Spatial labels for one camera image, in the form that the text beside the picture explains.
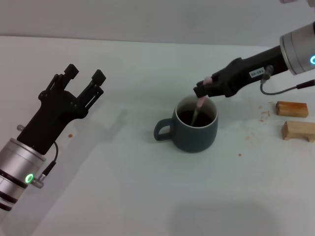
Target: table surface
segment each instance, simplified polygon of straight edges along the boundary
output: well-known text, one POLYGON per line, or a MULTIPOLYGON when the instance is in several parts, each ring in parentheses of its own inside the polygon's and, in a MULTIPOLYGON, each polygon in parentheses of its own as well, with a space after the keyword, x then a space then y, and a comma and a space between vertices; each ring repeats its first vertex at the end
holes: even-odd
MULTIPOLYGON (((38 94, 68 64, 80 71, 68 85, 74 95, 97 69, 107 77, 88 116, 57 139, 60 155, 44 188, 29 187, 3 219, 3 235, 314 235, 314 144, 281 137, 286 120, 315 121, 314 88, 266 96, 253 83, 234 97, 213 98, 218 135, 198 154, 153 138, 155 124, 196 82, 266 49, 0 37, 1 145, 17 137, 15 127, 40 106, 38 94), (310 115, 278 117, 278 100, 306 102, 310 115)), ((265 90, 314 75, 286 72, 265 90)))

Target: wooden block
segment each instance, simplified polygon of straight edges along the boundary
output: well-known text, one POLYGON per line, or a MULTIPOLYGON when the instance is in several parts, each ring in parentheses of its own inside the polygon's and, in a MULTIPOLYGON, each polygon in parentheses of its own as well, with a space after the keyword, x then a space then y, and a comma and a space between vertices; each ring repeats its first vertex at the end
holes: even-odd
POLYGON ((284 140, 306 138, 309 142, 315 141, 315 123, 286 121, 282 127, 284 140))
POLYGON ((309 115, 306 103, 277 102, 276 108, 279 116, 305 118, 309 115))

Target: dark blue mug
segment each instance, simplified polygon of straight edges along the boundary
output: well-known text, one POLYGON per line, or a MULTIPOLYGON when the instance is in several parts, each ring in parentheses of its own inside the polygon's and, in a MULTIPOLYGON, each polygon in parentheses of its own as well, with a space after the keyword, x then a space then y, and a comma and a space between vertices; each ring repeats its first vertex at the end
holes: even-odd
POLYGON ((191 95, 184 98, 175 108, 172 118, 160 120, 154 129, 154 138, 157 141, 172 140, 176 147, 186 152, 200 152, 214 142, 218 131, 218 111, 215 104, 206 98, 200 112, 208 115, 212 122, 203 127, 193 127, 182 122, 178 114, 184 111, 193 111, 198 98, 191 95), (159 134, 160 130, 170 126, 168 133, 159 134))

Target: dark liquid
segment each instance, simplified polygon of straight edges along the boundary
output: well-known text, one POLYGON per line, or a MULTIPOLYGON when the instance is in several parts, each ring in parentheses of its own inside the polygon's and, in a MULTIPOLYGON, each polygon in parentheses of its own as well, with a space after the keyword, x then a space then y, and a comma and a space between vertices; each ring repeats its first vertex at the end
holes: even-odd
MULTIPOLYGON (((183 111, 178 114, 179 119, 184 122, 185 124, 189 125, 191 124, 192 116, 194 111, 183 111)), ((196 118, 196 121, 193 124, 193 127, 203 127, 207 126, 213 122, 213 118, 208 116, 202 111, 199 111, 198 116, 196 118)))

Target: label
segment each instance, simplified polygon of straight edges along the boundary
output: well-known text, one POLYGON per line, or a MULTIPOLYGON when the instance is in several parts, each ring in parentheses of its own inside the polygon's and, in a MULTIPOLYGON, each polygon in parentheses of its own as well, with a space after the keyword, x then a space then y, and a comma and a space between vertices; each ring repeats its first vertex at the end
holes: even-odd
POLYGON ((265 68, 262 67, 262 68, 259 68, 257 70, 251 71, 250 72, 250 76, 251 76, 251 78, 255 78, 255 77, 259 76, 259 75, 263 75, 264 73, 265 73, 265 68))

